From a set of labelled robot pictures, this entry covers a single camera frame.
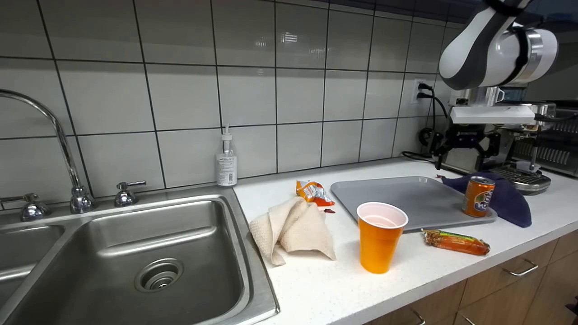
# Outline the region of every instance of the sink basin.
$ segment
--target sink basin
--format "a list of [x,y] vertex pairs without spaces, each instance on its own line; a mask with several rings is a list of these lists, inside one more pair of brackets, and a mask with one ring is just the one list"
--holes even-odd
[[237,198],[201,196],[83,222],[7,323],[251,323],[276,299]]
[[62,227],[38,225],[0,233],[0,307],[63,233]]

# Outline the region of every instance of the sink drain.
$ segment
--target sink drain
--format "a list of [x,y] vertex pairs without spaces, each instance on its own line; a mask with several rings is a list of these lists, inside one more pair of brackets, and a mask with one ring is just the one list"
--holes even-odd
[[150,261],[136,278],[141,290],[152,292],[170,287],[181,278],[183,263],[175,258]]

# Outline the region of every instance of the drawer handle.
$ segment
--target drawer handle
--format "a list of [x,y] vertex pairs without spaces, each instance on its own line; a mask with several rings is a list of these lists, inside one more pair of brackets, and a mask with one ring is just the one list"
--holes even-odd
[[524,276],[528,276],[529,272],[535,272],[537,269],[540,269],[538,263],[535,263],[535,261],[531,261],[531,260],[528,260],[528,258],[524,258],[524,261],[529,263],[529,267],[524,269],[524,271],[509,271],[509,269],[506,269],[506,267],[504,267],[504,271],[506,271],[508,274],[515,276],[515,278],[524,278]]
[[459,314],[459,316],[464,317],[464,321],[466,321],[468,325],[475,325],[475,321],[470,319],[468,316],[464,316],[464,314]]
[[419,325],[428,325],[428,321],[426,321],[416,308],[412,308],[412,312],[414,312],[416,317],[419,319]]

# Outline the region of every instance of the white countertop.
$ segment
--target white countertop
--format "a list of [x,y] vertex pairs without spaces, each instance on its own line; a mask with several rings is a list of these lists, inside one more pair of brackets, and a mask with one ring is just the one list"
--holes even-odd
[[[322,169],[314,177],[257,178],[237,186],[235,191],[251,222],[271,206],[293,196],[296,178],[316,178],[329,191],[331,184],[338,180],[407,175],[455,177],[450,171],[437,171],[428,162],[392,160],[340,171]],[[419,233],[410,233],[401,236],[392,269],[385,274],[367,272],[360,265],[358,225],[338,202],[336,213],[327,215],[338,258],[284,254],[285,265],[267,265],[280,301],[280,314],[266,323],[367,323],[578,229],[578,182],[560,175],[549,177],[553,184],[546,193],[526,196],[531,206],[533,225],[522,229],[499,218],[493,224],[452,227],[452,231],[484,238],[491,245],[488,256],[428,247]]]

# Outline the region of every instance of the soap dispenser bottle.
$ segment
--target soap dispenser bottle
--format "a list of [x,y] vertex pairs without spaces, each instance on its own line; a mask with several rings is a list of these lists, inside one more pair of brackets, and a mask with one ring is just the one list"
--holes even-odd
[[237,184],[237,155],[233,151],[233,137],[230,126],[224,128],[220,135],[222,151],[217,153],[217,184],[235,186]]

